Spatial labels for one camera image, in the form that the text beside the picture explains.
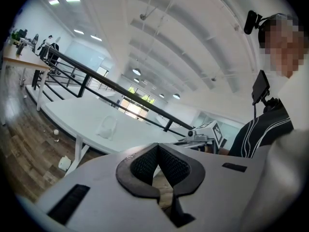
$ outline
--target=desk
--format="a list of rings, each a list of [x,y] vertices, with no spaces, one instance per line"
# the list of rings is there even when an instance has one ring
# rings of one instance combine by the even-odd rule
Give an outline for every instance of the desk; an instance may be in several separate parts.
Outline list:
[[[37,110],[41,107],[41,97],[43,93],[44,83],[47,77],[47,73],[50,67],[45,64],[40,58],[38,58],[30,49],[24,48],[21,55],[16,55],[17,48],[15,45],[6,44],[3,48],[3,64],[0,76],[0,118],[2,125],[5,125],[5,115],[4,115],[4,102],[3,102],[3,89],[4,89],[4,79],[5,79],[5,69],[7,64],[14,65],[16,67],[24,68],[22,76],[20,78],[20,85],[23,83],[24,73],[26,68],[43,71],[43,77],[40,85],[40,91],[37,102]]]
[[[29,45],[29,47],[31,47],[31,48],[33,48],[33,47],[34,47],[34,45],[33,45],[31,42],[27,41],[27,40],[26,40],[26,39],[24,39],[24,38],[20,38],[20,42],[22,42],[22,43],[25,43],[25,44]]]
[[[154,142],[177,141],[172,134],[164,132],[159,127],[138,121],[93,97],[49,102],[42,108],[56,124],[64,130],[72,131],[76,137],[75,160],[66,175],[78,166],[89,146],[112,154]],[[117,119],[112,140],[96,135],[99,125],[107,115]]]

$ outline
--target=wooden floor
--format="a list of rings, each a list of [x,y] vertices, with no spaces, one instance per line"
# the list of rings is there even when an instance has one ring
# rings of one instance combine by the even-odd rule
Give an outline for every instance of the wooden floor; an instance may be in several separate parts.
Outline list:
[[[14,192],[34,202],[64,176],[58,163],[65,155],[74,160],[75,141],[61,131],[59,142],[53,140],[56,127],[42,112],[37,112],[33,100],[19,85],[21,73],[21,68],[14,67],[6,71],[6,125],[0,126],[0,160]],[[26,70],[25,85],[31,84],[33,74],[34,71]],[[99,156],[90,150],[80,165]],[[172,188],[162,173],[154,178],[153,186],[161,192],[160,206],[170,204]]]

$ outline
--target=ceiling beam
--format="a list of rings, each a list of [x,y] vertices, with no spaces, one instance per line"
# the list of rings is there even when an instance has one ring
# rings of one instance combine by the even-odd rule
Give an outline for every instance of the ceiling beam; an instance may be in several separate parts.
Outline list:
[[[131,80],[133,80],[134,78],[136,78],[136,75],[133,73],[132,69],[134,68],[134,65],[131,65],[132,62],[129,62],[127,65],[127,69],[125,71],[125,76]],[[156,89],[150,89],[149,90],[153,93],[153,94],[157,94],[159,95],[160,93],[163,93],[164,95],[171,95],[174,93],[178,93],[179,90],[177,90],[175,87],[171,86],[171,85],[167,85],[161,78],[159,78],[158,75],[154,74],[152,71],[148,71],[147,69],[144,69],[143,72],[145,72],[146,76],[147,76],[147,81],[148,84],[156,86]],[[140,78],[140,82],[139,85],[143,86],[147,86],[145,85],[141,80],[143,80],[143,78]]]
[[[173,75],[178,77],[181,81],[183,81],[187,85],[187,78],[179,71],[177,70],[173,65],[171,65],[168,61],[166,61],[164,58],[160,57],[157,53],[154,51],[149,51],[149,48],[143,45],[142,43],[131,40],[129,42],[129,45],[137,49],[138,51],[143,52],[144,54],[148,54],[149,58],[152,58],[154,61],[158,62],[160,65],[164,66],[169,72],[171,72]],[[196,90],[197,87],[195,87],[194,84],[187,85],[191,90]]]
[[[150,94],[151,96],[153,96],[156,99],[161,99],[163,101],[165,101],[166,103],[168,103],[168,100],[172,97],[173,93],[165,90],[164,88],[161,88],[160,86],[157,87],[155,90],[153,89],[148,89],[147,85],[145,85],[143,82],[139,82],[136,83],[133,81],[134,77],[128,77],[127,75],[123,74],[121,75],[122,78],[125,78],[126,80],[128,80],[130,83],[132,82],[133,86],[136,86],[137,88],[142,88],[141,90]],[[160,94],[164,94],[164,98],[162,99],[162,97],[159,97]]]
[[[148,3],[149,0],[138,0],[144,3]],[[169,0],[151,0],[150,5],[156,7],[157,9],[164,11],[168,6]],[[222,50],[220,50],[219,45],[215,41],[215,39],[208,39],[211,35],[210,33],[199,23],[194,17],[192,17],[188,12],[182,9],[177,4],[174,4],[167,11],[167,14],[177,20],[180,24],[182,24],[185,28],[187,28],[208,50],[208,52],[212,55],[213,59],[217,62],[223,74],[231,74],[231,68],[228,60],[226,59]],[[239,87],[236,82],[233,82],[231,78],[226,79],[232,92],[236,92],[239,90]]]
[[[136,59],[138,59],[138,56],[136,56],[133,53],[129,54],[129,65],[135,66],[135,64],[132,64],[132,62],[136,62]],[[176,84],[173,80],[171,80],[170,78],[168,78],[166,75],[162,75],[162,73],[160,73],[159,71],[156,71],[156,68],[154,68],[152,65],[150,65],[149,63],[147,63],[146,61],[144,61],[143,63],[139,60],[139,66],[142,66],[146,69],[148,69],[149,71],[153,72],[154,74],[156,74],[157,76],[161,77],[163,80],[165,80],[167,83],[170,83],[171,86],[173,86],[176,90],[178,90],[179,92],[184,92],[184,89],[182,87],[180,87],[178,84]]]
[[[151,37],[154,37],[156,40],[161,42],[163,45],[169,48],[173,53],[175,53],[182,61],[184,61],[202,79],[202,81],[207,85],[209,89],[214,88],[214,84],[211,82],[211,80],[209,78],[205,79],[208,76],[203,72],[203,70],[170,39],[168,39],[161,33],[156,34],[156,30],[146,24],[144,24],[143,28],[143,23],[136,19],[132,20],[131,26],[147,33]]]

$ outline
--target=handrail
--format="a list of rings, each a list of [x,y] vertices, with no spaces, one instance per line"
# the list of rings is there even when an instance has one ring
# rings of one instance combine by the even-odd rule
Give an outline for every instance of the handrail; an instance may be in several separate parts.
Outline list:
[[[132,100],[138,102],[139,104],[147,107],[148,109],[172,120],[173,122],[185,127],[186,129],[192,130],[193,127],[183,123],[181,120],[177,119],[176,117],[168,114],[167,112],[163,111],[162,109],[150,104],[149,102],[143,100],[142,98],[132,94],[131,92],[127,91],[126,89],[124,89],[123,87],[121,87],[120,85],[118,85],[117,83],[111,81],[110,79],[107,79],[106,77],[103,77],[102,75],[100,75],[99,73],[95,72],[94,70],[90,69],[89,67],[71,59],[70,57],[60,53],[59,51],[57,51],[56,49],[52,48],[52,47],[48,47],[45,46],[45,49],[48,50],[50,53],[53,53],[54,55],[56,55],[57,57],[63,59],[64,61],[66,61],[67,63],[73,65],[74,67],[76,67],[79,70],[82,70],[82,72],[84,72],[86,75],[89,75],[95,79],[97,79],[98,81],[100,81],[101,83],[111,87],[113,90],[119,92],[122,95],[125,95],[129,98],[131,98]]]
[[[63,71],[63,72],[66,72],[66,73],[72,73],[72,72],[68,72],[68,71]],[[74,73],[74,75],[76,75],[76,76],[80,76],[80,77],[84,77],[84,76],[82,76],[82,75],[78,75],[78,74],[75,74],[75,73]]]
[[[46,94],[46,92],[45,92],[44,90],[43,90],[43,94],[44,94],[51,102],[54,101],[52,98],[49,97],[48,94]]]
[[[74,67],[73,67],[73,66],[70,66],[70,65],[64,64],[64,63],[62,63],[62,62],[59,62],[59,61],[53,61],[53,62],[54,62],[54,63],[57,63],[57,64],[62,64],[62,65],[65,65],[65,66],[68,66],[68,67],[70,67],[70,68],[74,69]]]
[[[85,89],[91,91],[91,92],[94,93],[95,95],[97,95],[97,96],[99,96],[100,98],[106,100],[107,102],[113,104],[114,106],[117,106],[117,107],[119,107],[119,108],[121,108],[121,109],[123,109],[123,110],[125,110],[125,111],[127,111],[127,112],[129,112],[129,113],[131,113],[131,114],[134,114],[135,116],[137,116],[137,117],[139,117],[139,118],[142,118],[143,120],[145,120],[145,121],[147,121],[147,122],[149,122],[149,123],[152,123],[152,124],[154,124],[154,125],[156,125],[156,126],[158,126],[158,127],[160,127],[160,128],[163,128],[163,129],[165,128],[164,126],[159,125],[158,123],[155,123],[155,122],[151,121],[150,119],[147,119],[147,118],[145,118],[145,117],[143,117],[143,116],[141,116],[141,115],[139,115],[139,114],[136,114],[136,113],[134,113],[134,112],[128,110],[127,108],[125,108],[125,107],[123,107],[123,106],[121,106],[121,105],[119,105],[119,104],[117,104],[117,103],[111,101],[110,99],[108,99],[108,98],[104,97],[103,95],[101,95],[101,94],[95,92],[94,90],[90,89],[89,87],[85,87]],[[174,133],[174,134],[177,134],[177,135],[179,135],[179,136],[185,137],[184,135],[182,135],[182,134],[180,134],[180,133],[178,133],[178,132],[176,132],[176,131],[173,131],[173,130],[170,130],[170,129],[169,129],[169,131],[172,132],[172,133]]]
[[[56,80],[54,77],[52,77],[49,73],[47,74],[49,77],[51,77],[56,83],[58,83],[60,86],[62,86],[67,92],[71,93],[75,97],[77,97],[77,94],[75,94],[73,91],[69,90],[66,86],[64,86],[62,83],[60,83],[58,80]]]
[[[70,76],[68,74],[65,73],[65,71],[61,70],[60,68],[58,68],[58,66],[56,66],[55,64],[53,64],[50,60],[46,60],[46,62],[49,64],[49,66],[52,66],[53,68],[57,69],[58,71],[60,71],[62,74],[64,74],[66,77],[68,77],[70,80],[76,82],[79,85],[82,85],[81,82],[77,81],[73,76]]]
[[[50,87],[49,86],[49,84],[45,81],[45,84],[44,85],[46,85],[55,95],[57,95],[60,99],[62,99],[62,100],[64,100],[64,98],[61,96],[61,95],[59,95],[52,87]]]

